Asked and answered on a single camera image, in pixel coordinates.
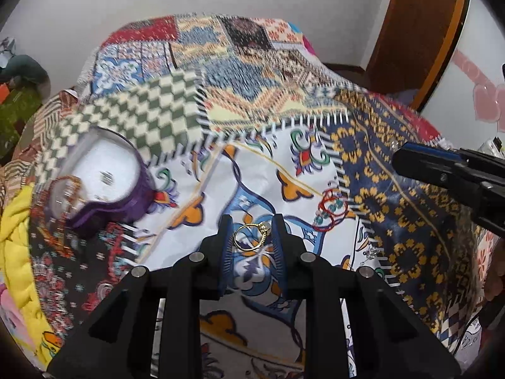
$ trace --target ring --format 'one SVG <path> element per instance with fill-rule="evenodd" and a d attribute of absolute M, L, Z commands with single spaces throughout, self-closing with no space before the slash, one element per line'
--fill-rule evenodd
<path fill-rule="evenodd" d="M 237 237 L 237 234 L 240 232 L 241 229 L 245 229 L 245 228 L 257 228 L 258 231 L 260 232 L 261 234 L 261 239 L 259 240 L 259 244 L 256 245 L 255 247 L 253 248 L 242 248 L 239 244 L 238 244 L 238 241 L 236 239 Z M 239 227 L 238 230 L 235 231 L 235 233 L 233 234 L 233 243 L 235 244 L 235 246 L 237 248 L 239 248 L 241 251 L 243 252 L 251 252 L 252 250 L 256 250 L 258 249 L 259 247 L 261 247 L 261 245 L 264 244 L 265 240 L 267 239 L 267 236 L 270 235 L 270 226 L 268 223 L 265 223 L 265 222 L 262 222 L 260 224 L 245 224 L 245 225 L 242 225 L 241 227 Z"/>

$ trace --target green and white checkered pattern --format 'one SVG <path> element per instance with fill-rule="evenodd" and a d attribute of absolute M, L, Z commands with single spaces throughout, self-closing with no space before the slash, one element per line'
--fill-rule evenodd
<path fill-rule="evenodd" d="M 203 139 L 196 105 L 200 77 L 195 71 L 175 70 L 127 91 L 98 98 L 55 127 L 40 154 L 35 170 L 37 188 L 55 178 L 69 149 L 98 125 L 121 134 L 138 150 L 144 161 L 153 155 L 173 152 L 178 144 Z"/>

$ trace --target orange object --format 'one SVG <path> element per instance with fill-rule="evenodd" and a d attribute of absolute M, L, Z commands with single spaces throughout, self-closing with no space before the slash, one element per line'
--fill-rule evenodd
<path fill-rule="evenodd" d="M 0 104 L 7 98 L 10 93 L 11 91 L 9 91 L 7 84 L 0 85 Z"/>

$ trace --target bed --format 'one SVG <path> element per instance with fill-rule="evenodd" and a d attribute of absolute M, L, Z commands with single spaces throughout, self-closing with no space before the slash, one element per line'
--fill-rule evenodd
<path fill-rule="evenodd" d="M 136 147 L 156 196 L 135 223 L 88 239 L 67 229 L 75 254 L 65 256 L 42 232 L 51 219 L 37 202 L 92 125 Z M 332 265 L 375 269 L 454 350 L 478 332 L 467 322 L 496 238 L 445 190 L 395 174 L 391 156 L 406 141 L 450 146 L 414 111 L 324 67 L 287 21 L 191 14 L 125 25 L 27 123 L 0 168 L 2 318 L 44 370 L 133 266 L 173 265 L 222 214 L 239 227 L 282 213 Z M 257 235 L 241 244 L 254 248 Z M 272 248 L 237 250 L 233 272 L 224 298 L 200 306 L 204 377 L 302 377 L 305 305 L 282 298 Z"/>

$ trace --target white wall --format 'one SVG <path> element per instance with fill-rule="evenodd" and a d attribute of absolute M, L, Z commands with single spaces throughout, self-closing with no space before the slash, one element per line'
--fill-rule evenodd
<path fill-rule="evenodd" d="M 495 86 L 503 84 L 505 36 L 482 0 L 470 0 L 457 48 Z M 474 86 L 468 76 L 451 62 L 422 112 L 422 116 L 457 148 L 477 149 L 485 140 L 497 135 L 496 123 L 475 119 Z M 505 133 L 498 133 L 498 136 L 505 143 Z"/>
<path fill-rule="evenodd" d="M 127 22 L 181 12 L 291 21 L 324 62 L 361 64 L 381 0 L 21 0 L 0 32 L 48 71 L 51 92 L 75 84 L 90 51 Z"/>
<path fill-rule="evenodd" d="M 379 10 L 377 15 L 375 16 L 375 21 L 370 32 L 370 37 L 368 39 L 367 46 L 365 47 L 365 51 L 363 53 L 363 57 L 361 59 L 361 68 L 367 69 L 367 65 L 370 62 L 370 58 L 374 52 L 375 44 L 377 43 L 377 39 L 379 38 L 380 31 L 382 29 L 382 23 L 384 22 L 384 18 L 386 17 L 387 8 L 389 7 L 390 0 L 381 0 L 379 5 Z"/>

